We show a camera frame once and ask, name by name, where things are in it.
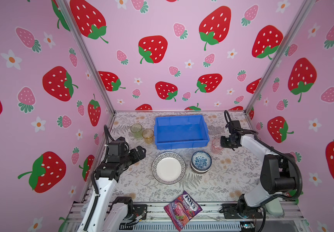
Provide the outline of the pink transparent cup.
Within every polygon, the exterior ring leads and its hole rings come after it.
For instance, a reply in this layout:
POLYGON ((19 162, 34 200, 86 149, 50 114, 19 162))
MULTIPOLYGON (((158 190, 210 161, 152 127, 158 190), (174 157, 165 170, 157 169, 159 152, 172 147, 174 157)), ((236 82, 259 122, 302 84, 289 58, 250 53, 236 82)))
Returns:
POLYGON ((222 151, 223 148, 221 147, 220 138, 213 139, 211 143, 211 152, 213 154, 220 154, 222 151))

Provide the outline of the yellow transparent cup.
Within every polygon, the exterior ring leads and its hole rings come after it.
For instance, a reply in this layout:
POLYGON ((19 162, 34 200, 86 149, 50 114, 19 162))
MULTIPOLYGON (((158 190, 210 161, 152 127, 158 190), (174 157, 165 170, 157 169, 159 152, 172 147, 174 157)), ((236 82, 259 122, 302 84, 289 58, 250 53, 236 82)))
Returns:
POLYGON ((142 137, 146 144, 152 144, 154 142, 154 131, 152 129, 145 129, 142 132, 142 137))

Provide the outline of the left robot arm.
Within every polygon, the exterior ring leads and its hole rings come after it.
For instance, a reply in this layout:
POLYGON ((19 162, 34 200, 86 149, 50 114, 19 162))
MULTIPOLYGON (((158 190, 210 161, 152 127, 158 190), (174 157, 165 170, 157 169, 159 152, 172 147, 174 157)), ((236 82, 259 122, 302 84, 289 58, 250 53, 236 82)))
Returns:
POLYGON ((115 232, 135 211, 131 197, 117 197, 112 205, 109 204, 121 174, 143 160, 146 149, 141 146, 130 149, 125 138, 114 139, 106 125, 104 135, 105 156, 90 174, 93 192, 79 232, 115 232))

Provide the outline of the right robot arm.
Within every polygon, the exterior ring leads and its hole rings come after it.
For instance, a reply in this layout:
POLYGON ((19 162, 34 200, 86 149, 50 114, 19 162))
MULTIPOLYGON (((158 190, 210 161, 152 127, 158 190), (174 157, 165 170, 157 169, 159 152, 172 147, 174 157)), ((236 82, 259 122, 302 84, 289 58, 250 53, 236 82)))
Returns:
POLYGON ((262 160, 260 183, 250 192, 241 195, 232 209, 241 217, 258 211, 265 204, 282 198, 294 201, 302 193, 301 171, 291 154, 282 153, 261 141, 253 130, 233 130, 229 136, 221 136, 223 148, 244 147, 262 160))

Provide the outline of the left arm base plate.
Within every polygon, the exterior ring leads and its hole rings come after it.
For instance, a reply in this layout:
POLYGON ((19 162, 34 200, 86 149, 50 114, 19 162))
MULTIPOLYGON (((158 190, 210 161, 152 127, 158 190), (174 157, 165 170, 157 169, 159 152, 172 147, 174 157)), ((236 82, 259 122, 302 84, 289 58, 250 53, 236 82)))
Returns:
POLYGON ((111 219, 122 220, 145 220, 147 216, 148 205, 136 204, 131 206, 126 203, 113 204, 109 210, 109 216, 111 219))

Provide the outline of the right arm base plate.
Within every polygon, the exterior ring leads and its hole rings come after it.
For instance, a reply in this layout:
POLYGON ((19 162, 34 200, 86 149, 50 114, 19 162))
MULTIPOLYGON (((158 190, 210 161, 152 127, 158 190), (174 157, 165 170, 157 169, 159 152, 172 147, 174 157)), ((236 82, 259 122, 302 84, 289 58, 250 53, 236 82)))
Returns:
POLYGON ((252 208, 235 204, 222 204, 219 213, 224 214, 225 219, 263 219, 261 208, 252 208))

